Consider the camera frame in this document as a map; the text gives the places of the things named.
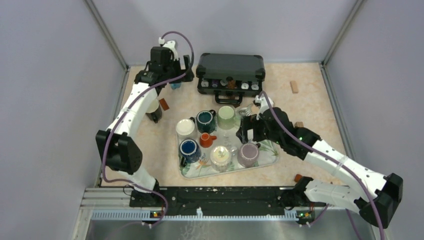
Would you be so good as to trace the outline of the black glossy mug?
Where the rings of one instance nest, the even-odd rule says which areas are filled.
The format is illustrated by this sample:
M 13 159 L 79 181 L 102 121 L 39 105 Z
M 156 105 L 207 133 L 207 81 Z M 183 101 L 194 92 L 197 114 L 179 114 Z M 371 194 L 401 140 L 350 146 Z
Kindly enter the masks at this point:
M 145 115 L 151 120 L 153 121 L 155 124 L 157 124 L 162 116 L 163 116 L 163 112 L 162 112 L 162 108 L 160 105 L 160 102 L 155 99 L 148 107 Z

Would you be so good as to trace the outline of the light blue dotted mug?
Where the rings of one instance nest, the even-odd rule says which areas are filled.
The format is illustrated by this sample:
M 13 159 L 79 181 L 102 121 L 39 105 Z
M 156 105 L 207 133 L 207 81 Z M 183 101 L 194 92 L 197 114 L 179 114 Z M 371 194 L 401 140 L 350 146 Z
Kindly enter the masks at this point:
M 182 83 L 181 82 L 171 83 L 170 84 L 170 87 L 171 87 L 172 90 L 179 89 L 181 86 L 182 86 Z

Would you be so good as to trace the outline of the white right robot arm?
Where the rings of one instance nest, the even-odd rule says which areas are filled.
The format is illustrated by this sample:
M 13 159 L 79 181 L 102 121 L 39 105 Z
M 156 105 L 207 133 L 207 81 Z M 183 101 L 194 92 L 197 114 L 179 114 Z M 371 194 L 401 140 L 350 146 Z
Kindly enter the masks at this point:
M 316 165 L 343 182 L 330 185 L 312 177 L 302 177 L 293 189 L 299 206 L 326 203 L 359 214 L 368 223 L 389 226 L 403 197 L 403 179 L 395 173 L 383 175 L 338 152 L 315 132 L 295 127 L 278 107 L 243 116 L 236 136 L 243 144 L 269 140 L 287 154 Z

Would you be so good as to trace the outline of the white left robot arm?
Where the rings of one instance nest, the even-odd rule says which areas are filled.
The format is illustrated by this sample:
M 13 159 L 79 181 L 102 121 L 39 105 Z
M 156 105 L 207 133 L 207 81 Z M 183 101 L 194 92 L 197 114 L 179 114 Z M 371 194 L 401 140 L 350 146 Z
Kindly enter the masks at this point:
M 115 182 L 107 177 L 106 168 L 119 173 L 122 176 L 120 181 L 142 193 L 141 200 L 149 207 L 160 202 L 161 194 L 155 190 L 157 180 L 142 166 L 143 153 L 134 135 L 166 84 L 193 80 L 190 56 L 184 55 L 183 60 L 185 68 L 181 67 L 174 46 L 154 46 L 145 68 L 136 74 L 129 97 L 119 114 L 106 130 L 99 130 L 95 136 L 103 181 Z

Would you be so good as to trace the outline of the lilac purple mug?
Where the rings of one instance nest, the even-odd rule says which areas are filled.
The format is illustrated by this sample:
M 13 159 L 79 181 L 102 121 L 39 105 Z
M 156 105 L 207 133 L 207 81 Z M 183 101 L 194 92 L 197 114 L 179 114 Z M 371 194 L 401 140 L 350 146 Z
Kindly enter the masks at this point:
M 257 162 L 259 154 L 260 151 L 256 144 L 245 143 L 238 150 L 237 161 L 241 166 L 250 168 Z

